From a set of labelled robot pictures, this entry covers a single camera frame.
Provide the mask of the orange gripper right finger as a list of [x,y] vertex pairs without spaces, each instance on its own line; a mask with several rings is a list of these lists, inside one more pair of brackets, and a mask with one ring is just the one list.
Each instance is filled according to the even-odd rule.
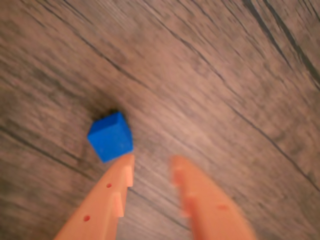
[[171,158],[173,184],[181,210],[189,218],[194,240],[255,240],[254,231],[236,203],[186,157]]

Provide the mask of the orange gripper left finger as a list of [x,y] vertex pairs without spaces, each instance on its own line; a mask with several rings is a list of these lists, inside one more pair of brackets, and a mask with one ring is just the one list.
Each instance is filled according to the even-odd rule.
[[134,182],[135,157],[118,158],[54,237],[56,240],[114,240]]

